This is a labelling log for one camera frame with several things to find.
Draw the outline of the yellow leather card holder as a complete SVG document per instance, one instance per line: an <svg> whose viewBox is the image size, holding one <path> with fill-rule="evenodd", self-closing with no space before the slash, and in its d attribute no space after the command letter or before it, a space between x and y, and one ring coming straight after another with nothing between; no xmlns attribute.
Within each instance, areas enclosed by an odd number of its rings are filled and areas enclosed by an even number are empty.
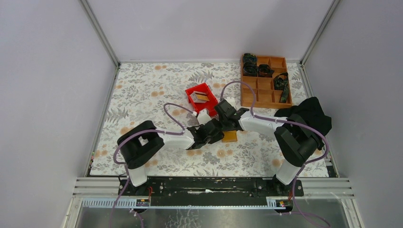
<svg viewBox="0 0 403 228"><path fill-rule="evenodd" d="M238 141L236 131L226 131L223 134L224 137L221 140L223 143L234 143Z"/></svg>

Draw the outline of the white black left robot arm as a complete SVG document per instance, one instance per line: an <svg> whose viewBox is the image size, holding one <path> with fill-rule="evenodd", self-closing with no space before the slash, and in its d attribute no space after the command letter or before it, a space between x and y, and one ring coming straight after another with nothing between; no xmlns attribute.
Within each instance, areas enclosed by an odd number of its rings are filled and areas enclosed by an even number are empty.
<svg viewBox="0 0 403 228"><path fill-rule="evenodd" d="M135 195L147 191L145 164L161 149L197 150L224 137L223 125L216 119L199 126L187 127L182 132L158 129L145 121L117 140L130 178L129 189Z"/></svg>

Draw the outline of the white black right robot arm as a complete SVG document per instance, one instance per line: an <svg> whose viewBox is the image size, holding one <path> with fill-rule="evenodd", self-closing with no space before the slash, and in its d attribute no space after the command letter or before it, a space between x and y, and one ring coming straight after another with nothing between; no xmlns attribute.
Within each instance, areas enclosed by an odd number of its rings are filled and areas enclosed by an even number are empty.
<svg viewBox="0 0 403 228"><path fill-rule="evenodd" d="M275 174L273 191L280 196L291 190L291 182L301 172L311 155L324 146L319 131L307 126L301 116L259 116L248 108L236 110L226 100L215 107L223 130L248 131L274 137L285 161Z"/></svg>

